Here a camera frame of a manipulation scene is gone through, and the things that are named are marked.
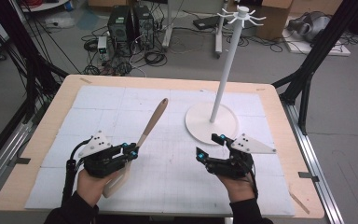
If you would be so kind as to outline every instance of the black device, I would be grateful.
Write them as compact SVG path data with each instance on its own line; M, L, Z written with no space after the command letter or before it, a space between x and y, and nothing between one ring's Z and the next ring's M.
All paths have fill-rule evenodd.
M113 6L107 23L115 53L119 56L132 55L131 44L135 38L129 6Z
M193 24L199 29L199 30L205 30L210 28L215 28L220 20L220 16L212 16L204 19L194 20ZM228 23L228 20L223 19L223 25L226 25Z
M84 169L89 175L98 178L104 178L112 174L114 171L124 168L127 162L138 158L139 147L135 143L123 143L118 146L111 146L105 150L84 157L76 163L74 159L76 151L86 145L89 140L85 140L78 144L71 153L70 159L66 162L65 185L62 191L62 205L72 196L75 178L78 168L84 163Z
M133 8L135 35L139 37L141 49L154 48L154 18L147 6Z
M223 146L226 143L226 147L229 150L229 157L226 160L211 158L209 154L197 147L196 159L200 163L205 165L206 170L213 175L223 175L232 179L238 179L242 181L252 181L253 191L255 197L258 197L257 185L255 183L255 174L252 170L254 166L254 160L251 154L239 151L232 147L234 140L226 137L225 135L212 134L212 140ZM253 180L245 180L247 174L250 174Z

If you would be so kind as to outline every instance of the hand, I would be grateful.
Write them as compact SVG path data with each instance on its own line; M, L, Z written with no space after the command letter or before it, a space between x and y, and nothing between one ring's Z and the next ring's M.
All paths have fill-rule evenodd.
M103 194L103 187L111 179L117 176L117 172L113 172L111 175L107 175L104 178L97 178L89 175L86 170L82 170L78 174L77 179L77 194L84 200L89 206L94 207L100 200Z
M253 199L255 197L253 183L248 182L249 180L252 180L252 177L249 173L246 176L247 178L245 177L237 180L222 175L217 176L226 187L228 198L232 203Z

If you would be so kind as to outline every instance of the black tape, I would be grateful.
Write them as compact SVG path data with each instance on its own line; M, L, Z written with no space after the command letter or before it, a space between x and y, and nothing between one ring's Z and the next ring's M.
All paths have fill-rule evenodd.
M309 178L311 179L313 182L319 182L319 177L317 175L312 175L311 173L306 173L306 172L298 172L298 176L300 178Z
M30 163L30 158L17 158L16 161L14 162L15 164L28 164Z

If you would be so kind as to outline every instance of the computer tower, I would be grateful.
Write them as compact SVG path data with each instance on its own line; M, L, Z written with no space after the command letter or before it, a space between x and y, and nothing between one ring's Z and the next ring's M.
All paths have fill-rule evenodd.
M131 8L129 6L113 6L107 23L115 53L119 56L131 56L133 32Z
M141 49L154 48L154 18L147 6L135 6L133 19L136 37L139 39Z

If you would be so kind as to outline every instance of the round white base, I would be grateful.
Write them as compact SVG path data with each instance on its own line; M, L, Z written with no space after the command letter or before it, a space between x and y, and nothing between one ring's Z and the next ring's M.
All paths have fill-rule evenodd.
M217 145L211 140L212 133L235 138L238 133L238 121L235 114L225 105L220 105L214 123L210 122L213 103L193 105L186 113L186 127L199 141Z

